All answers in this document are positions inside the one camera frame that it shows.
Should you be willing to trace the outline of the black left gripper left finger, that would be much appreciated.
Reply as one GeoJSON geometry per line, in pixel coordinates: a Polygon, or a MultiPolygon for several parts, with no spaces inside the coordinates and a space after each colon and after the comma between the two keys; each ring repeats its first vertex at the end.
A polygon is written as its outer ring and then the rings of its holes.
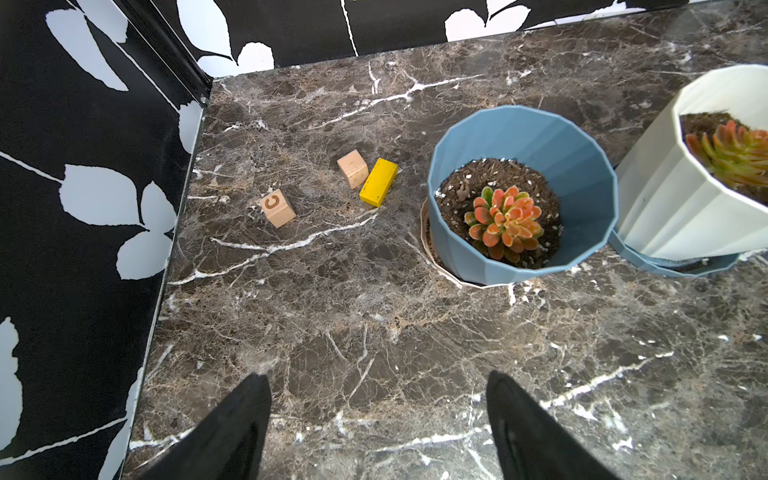
{"type": "Polygon", "coordinates": [[[257,478],[271,403],[268,377],[249,375],[142,477],[257,478]]]}

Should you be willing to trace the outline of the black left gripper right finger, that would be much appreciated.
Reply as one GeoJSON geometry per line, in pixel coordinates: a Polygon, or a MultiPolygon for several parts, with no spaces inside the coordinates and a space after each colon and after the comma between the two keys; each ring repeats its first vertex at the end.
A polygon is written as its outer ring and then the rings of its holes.
{"type": "Polygon", "coordinates": [[[505,479],[614,479],[510,376],[492,371],[487,411],[505,479]]]}

